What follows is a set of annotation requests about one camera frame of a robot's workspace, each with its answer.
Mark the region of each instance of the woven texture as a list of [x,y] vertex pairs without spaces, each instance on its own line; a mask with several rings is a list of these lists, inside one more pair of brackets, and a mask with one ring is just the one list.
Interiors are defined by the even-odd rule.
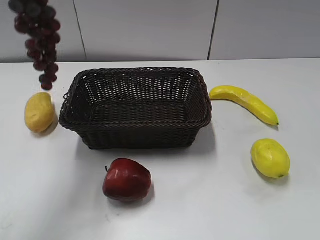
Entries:
[[177,148],[194,142],[211,110],[197,70],[92,69],[75,77],[59,122],[91,149]]

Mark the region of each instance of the white wall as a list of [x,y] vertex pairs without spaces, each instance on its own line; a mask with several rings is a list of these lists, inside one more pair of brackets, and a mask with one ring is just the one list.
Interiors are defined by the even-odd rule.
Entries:
[[[8,1],[0,2],[0,62],[30,62],[25,48],[28,36],[15,31],[16,15],[9,10]],[[50,0],[49,5],[56,9],[56,18],[61,22],[61,42],[57,46],[58,61],[85,61],[73,0]]]
[[206,60],[217,0],[75,0],[88,61]]
[[320,57],[320,0],[220,0],[211,60]]

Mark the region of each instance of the potato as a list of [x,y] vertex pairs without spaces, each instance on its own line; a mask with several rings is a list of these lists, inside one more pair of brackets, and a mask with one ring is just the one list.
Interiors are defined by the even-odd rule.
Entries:
[[55,110],[48,93],[39,92],[26,103],[24,121],[32,132],[43,132],[53,123],[54,118]]

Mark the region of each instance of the dark purple grape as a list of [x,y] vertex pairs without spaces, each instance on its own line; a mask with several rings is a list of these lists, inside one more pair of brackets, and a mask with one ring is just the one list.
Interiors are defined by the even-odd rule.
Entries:
[[52,39],[54,40],[54,42],[56,44],[60,43],[60,41],[61,41],[60,35],[58,33],[53,34]]
[[23,13],[25,10],[24,4],[19,0],[10,0],[8,5],[9,8],[17,14]]
[[51,89],[52,89],[52,87],[53,87],[53,85],[52,85],[52,83],[51,83],[51,82],[48,82],[48,83],[42,83],[42,84],[41,84],[41,88],[42,88],[43,90],[46,90],[46,91],[51,90]]
[[39,77],[39,82],[40,83],[51,83],[50,79],[45,75],[45,74],[42,74],[40,77]]
[[46,50],[48,50],[49,52],[52,52],[52,51],[55,51],[56,50],[56,44],[51,44],[51,43],[48,43],[47,46],[46,46]]
[[37,49],[43,51],[47,47],[47,41],[45,39],[40,39],[40,40],[36,41],[35,46]]
[[43,37],[43,34],[41,32],[41,29],[37,28],[32,28],[28,31],[28,35],[32,38],[35,39],[41,39]]
[[30,29],[36,29],[36,28],[38,28],[38,26],[39,26],[39,24],[36,21],[31,21],[29,23],[29,28]]
[[48,63],[55,63],[57,61],[57,54],[54,52],[45,53],[43,59]]
[[45,73],[46,79],[48,79],[51,83],[54,83],[57,81],[57,76],[56,74],[51,74],[51,73]]
[[48,0],[35,0],[37,4],[39,4],[41,7],[45,7],[48,5]]
[[25,47],[27,49],[34,50],[36,48],[36,40],[33,38],[28,39],[27,41],[25,41]]
[[57,12],[53,7],[46,6],[42,10],[41,18],[44,19],[44,20],[54,19],[56,17],[56,15],[57,15]]
[[23,21],[17,21],[14,24],[14,28],[20,34],[26,34],[29,30],[28,24]]
[[45,28],[45,27],[41,28],[41,32],[44,36],[50,36],[54,33],[54,31],[52,31],[49,28]]
[[26,55],[29,58],[32,58],[32,59],[37,60],[37,61],[40,60],[40,58],[41,58],[41,52],[38,51],[38,50],[28,50]]
[[51,28],[55,31],[58,32],[61,28],[61,24],[58,20],[54,19],[51,21]]
[[57,64],[55,63],[51,63],[47,66],[46,70],[45,70],[45,73],[47,74],[55,74],[56,72],[59,71],[59,67]]
[[35,2],[31,1],[26,5],[25,12],[29,17],[36,18],[41,13],[41,7],[38,4],[36,4]]
[[47,68],[47,63],[44,61],[35,61],[33,64],[33,68],[37,71],[44,71]]

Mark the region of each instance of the basket rim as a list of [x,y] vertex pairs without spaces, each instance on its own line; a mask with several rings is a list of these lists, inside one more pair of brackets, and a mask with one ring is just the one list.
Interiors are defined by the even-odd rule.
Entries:
[[[155,72],[160,71],[192,71],[194,74],[198,76],[199,84],[202,88],[201,93],[203,94],[203,98],[205,101],[204,107],[206,114],[199,119],[196,120],[188,120],[188,121],[181,121],[181,120],[153,120],[153,121],[101,121],[101,122],[81,122],[81,121],[72,121],[67,118],[68,112],[70,110],[74,94],[76,89],[79,87],[79,82],[82,80],[84,75],[88,73],[96,73],[96,72],[108,72],[108,73],[120,73],[125,71],[128,72],[143,72],[145,70],[151,70]],[[72,130],[72,131],[101,131],[101,130],[108,130],[108,129],[137,129],[137,128],[180,128],[180,129],[200,129],[207,126],[211,119],[212,119],[212,105],[209,99],[207,85],[203,79],[203,76],[200,74],[198,70],[193,68],[184,68],[184,67],[136,67],[136,68],[93,68],[89,70],[82,71],[78,73],[68,92],[63,96],[64,102],[61,107],[59,123],[62,127]]]

